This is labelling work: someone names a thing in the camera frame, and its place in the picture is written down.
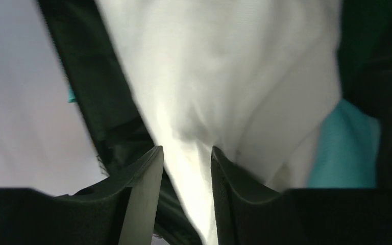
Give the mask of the light mint shirt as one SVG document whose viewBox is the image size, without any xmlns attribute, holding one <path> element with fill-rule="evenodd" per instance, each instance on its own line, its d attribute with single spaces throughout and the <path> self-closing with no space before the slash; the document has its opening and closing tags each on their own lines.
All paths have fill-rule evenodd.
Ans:
<svg viewBox="0 0 392 245">
<path fill-rule="evenodd" d="M 373 188 L 380 123 L 341 100 L 322 123 L 310 188 Z"/>
</svg>

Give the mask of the white shirt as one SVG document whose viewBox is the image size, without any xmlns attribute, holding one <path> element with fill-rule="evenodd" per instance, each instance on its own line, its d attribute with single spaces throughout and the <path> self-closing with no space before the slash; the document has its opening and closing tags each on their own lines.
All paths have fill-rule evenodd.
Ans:
<svg viewBox="0 0 392 245">
<path fill-rule="evenodd" d="M 341 1 L 98 1 L 135 104 L 203 244 L 217 244 L 210 156 L 303 187 L 340 99 Z"/>
</svg>

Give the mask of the teal shirt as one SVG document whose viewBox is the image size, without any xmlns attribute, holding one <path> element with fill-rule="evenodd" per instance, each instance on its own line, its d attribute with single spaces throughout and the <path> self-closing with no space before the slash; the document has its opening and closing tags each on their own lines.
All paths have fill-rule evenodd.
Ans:
<svg viewBox="0 0 392 245">
<path fill-rule="evenodd" d="M 73 91 L 73 89 L 71 88 L 71 87 L 69 87 L 69 89 L 68 89 L 68 99 L 67 99 L 67 102 L 68 103 L 75 103 L 77 100 L 76 100 L 76 96 L 75 96 L 75 94 L 74 94 L 74 91 Z"/>
</svg>

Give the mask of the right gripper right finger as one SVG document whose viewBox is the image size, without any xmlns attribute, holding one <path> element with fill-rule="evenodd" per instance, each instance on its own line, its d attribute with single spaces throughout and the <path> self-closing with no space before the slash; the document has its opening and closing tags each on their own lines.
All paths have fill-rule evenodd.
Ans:
<svg viewBox="0 0 392 245">
<path fill-rule="evenodd" d="M 276 192 L 218 148 L 211 154 L 219 244 L 392 244 L 392 191 Z"/>
</svg>

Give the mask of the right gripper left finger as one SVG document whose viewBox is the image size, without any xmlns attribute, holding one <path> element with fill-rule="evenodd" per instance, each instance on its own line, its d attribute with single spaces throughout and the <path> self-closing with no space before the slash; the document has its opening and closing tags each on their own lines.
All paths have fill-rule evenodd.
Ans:
<svg viewBox="0 0 392 245">
<path fill-rule="evenodd" d="M 74 195 L 0 188 L 0 244 L 150 244 L 162 173 L 155 146 Z"/>
</svg>

